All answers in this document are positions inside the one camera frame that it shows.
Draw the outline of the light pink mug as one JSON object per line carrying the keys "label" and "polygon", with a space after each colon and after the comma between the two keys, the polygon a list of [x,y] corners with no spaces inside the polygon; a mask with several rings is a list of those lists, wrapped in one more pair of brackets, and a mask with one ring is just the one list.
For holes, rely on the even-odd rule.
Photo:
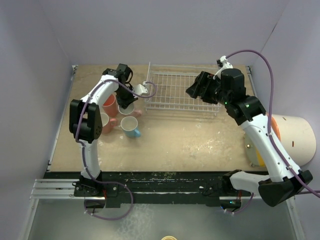
{"label": "light pink mug", "polygon": [[127,108],[122,108],[121,106],[118,106],[118,111],[123,116],[132,116],[135,118],[140,117],[143,113],[140,109],[136,109],[133,103],[131,103]]}

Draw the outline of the salmon pink cup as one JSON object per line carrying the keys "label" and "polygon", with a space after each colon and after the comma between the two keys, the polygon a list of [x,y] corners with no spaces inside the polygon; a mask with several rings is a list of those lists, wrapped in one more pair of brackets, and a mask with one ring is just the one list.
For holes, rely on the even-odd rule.
{"label": "salmon pink cup", "polygon": [[104,112],[111,118],[115,118],[118,114],[118,107],[116,102],[116,97],[111,94],[108,99],[102,105]]}

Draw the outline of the blue cup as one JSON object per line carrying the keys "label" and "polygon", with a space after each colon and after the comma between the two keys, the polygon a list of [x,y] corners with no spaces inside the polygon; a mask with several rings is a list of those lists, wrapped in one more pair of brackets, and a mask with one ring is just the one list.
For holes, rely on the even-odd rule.
{"label": "blue cup", "polygon": [[120,122],[121,129],[129,138],[139,138],[141,136],[138,126],[138,120],[134,116],[126,116]]}

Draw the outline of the salmon pink mug with handle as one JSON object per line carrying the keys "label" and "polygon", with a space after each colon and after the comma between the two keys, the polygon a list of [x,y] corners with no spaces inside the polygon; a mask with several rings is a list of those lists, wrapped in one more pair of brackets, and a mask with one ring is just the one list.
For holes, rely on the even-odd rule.
{"label": "salmon pink mug with handle", "polygon": [[110,118],[106,113],[100,113],[102,122],[102,134],[108,134],[118,124],[116,118]]}

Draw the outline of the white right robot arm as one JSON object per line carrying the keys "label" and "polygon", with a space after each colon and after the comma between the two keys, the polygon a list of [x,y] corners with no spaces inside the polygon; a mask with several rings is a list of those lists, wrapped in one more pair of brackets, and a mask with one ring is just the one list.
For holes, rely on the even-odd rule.
{"label": "white right robot arm", "polygon": [[299,194],[313,180],[309,170],[293,161],[271,128],[270,113],[260,100],[246,93],[245,76],[236,68],[218,76],[201,71],[185,91],[193,99],[224,105],[227,114],[253,141],[267,168],[267,175],[234,170],[223,176],[222,190],[228,196],[239,190],[258,194],[270,207]]}

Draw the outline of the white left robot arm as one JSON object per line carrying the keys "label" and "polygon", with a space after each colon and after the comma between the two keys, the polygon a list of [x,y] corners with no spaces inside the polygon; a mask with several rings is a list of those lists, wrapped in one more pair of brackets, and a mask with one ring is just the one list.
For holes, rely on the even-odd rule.
{"label": "white left robot arm", "polygon": [[100,107],[113,93],[123,109],[136,101],[130,84],[132,77],[133,71],[126,64],[119,64],[116,69],[107,68],[86,96],[70,102],[69,131],[80,146],[83,163],[83,170],[75,186],[91,196],[98,196],[103,191],[97,144],[103,131]]}

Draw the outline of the cream cylinder with orange lid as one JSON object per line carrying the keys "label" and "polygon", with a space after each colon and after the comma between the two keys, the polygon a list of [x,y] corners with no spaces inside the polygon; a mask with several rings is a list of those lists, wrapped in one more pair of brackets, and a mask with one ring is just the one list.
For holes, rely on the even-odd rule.
{"label": "cream cylinder with orange lid", "polygon": [[317,141],[311,125],[304,118],[273,114],[271,127],[296,164],[302,167],[312,160]]}

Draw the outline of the yellow round object at bottom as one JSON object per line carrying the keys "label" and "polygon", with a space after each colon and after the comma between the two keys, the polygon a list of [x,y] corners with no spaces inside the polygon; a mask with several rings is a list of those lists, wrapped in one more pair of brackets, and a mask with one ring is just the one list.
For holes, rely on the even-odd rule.
{"label": "yellow round object at bottom", "polygon": [[164,236],[161,240],[177,240],[177,238],[171,235],[167,235]]}

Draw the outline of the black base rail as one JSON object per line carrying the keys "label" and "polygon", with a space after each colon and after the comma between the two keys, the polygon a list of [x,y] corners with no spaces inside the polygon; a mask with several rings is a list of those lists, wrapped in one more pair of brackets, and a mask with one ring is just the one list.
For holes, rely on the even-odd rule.
{"label": "black base rail", "polygon": [[102,191],[91,195],[72,183],[74,195],[106,208],[122,204],[183,204],[218,207],[227,200],[248,197],[247,191],[225,189],[223,171],[102,172]]}

